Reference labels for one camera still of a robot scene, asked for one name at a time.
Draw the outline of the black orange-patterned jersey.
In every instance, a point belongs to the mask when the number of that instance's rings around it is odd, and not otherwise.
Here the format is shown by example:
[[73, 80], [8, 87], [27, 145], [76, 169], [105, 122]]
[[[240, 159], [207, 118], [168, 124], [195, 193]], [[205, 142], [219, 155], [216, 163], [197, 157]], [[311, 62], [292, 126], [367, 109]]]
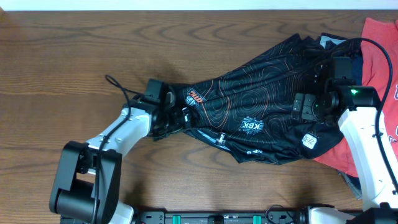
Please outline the black orange-patterned jersey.
[[294, 34], [218, 78], [173, 84], [175, 104], [190, 112], [189, 136], [240, 163], [314, 159], [339, 144], [343, 135], [335, 124], [293, 118], [295, 96], [321, 95], [325, 66], [359, 51], [359, 41], [322, 46], [317, 39]]

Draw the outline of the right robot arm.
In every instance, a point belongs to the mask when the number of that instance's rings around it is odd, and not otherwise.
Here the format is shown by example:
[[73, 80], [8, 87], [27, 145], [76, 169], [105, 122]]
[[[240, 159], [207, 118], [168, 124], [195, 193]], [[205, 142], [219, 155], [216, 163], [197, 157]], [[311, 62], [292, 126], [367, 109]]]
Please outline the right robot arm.
[[308, 207], [299, 223], [397, 223], [397, 158], [386, 133], [382, 101], [371, 86], [335, 86], [321, 96], [297, 93], [295, 119], [338, 124], [351, 150], [363, 196], [358, 215]]

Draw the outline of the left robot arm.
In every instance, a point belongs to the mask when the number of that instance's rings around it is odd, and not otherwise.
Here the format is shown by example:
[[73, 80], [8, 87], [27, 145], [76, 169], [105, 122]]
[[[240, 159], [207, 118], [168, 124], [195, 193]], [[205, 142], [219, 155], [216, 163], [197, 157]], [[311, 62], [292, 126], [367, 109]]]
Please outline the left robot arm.
[[122, 160], [142, 138], [162, 139], [191, 126], [174, 94], [127, 99], [119, 117], [99, 135], [62, 149], [49, 209], [62, 223], [134, 223], [134, 209], [119, 201]]

